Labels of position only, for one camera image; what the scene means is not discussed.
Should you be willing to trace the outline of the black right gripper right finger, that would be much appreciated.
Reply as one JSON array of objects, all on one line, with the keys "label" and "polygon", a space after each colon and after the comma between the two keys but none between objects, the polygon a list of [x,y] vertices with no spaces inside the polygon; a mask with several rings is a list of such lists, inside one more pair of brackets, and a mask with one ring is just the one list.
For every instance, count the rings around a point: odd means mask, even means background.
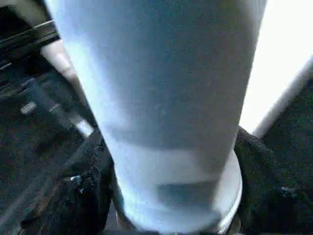
[{"label": "black right gripper right finger", "polygon": [[247,235],[312,234],[313,202],[309,191],[276,160],[263,142],[239,128],[238,157],[243,195],[239,207],[242,231]]}]

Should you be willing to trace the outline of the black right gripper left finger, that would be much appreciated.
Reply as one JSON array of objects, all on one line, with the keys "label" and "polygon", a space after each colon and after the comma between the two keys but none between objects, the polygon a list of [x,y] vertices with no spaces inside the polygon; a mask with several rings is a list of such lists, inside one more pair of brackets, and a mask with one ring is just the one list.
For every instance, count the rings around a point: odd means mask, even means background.
[{"label": "black right gripper left finger", "polygon": [[22,235],[97,235],[112,200],[112,159],[100,136],[87,139],[20,222]]}]

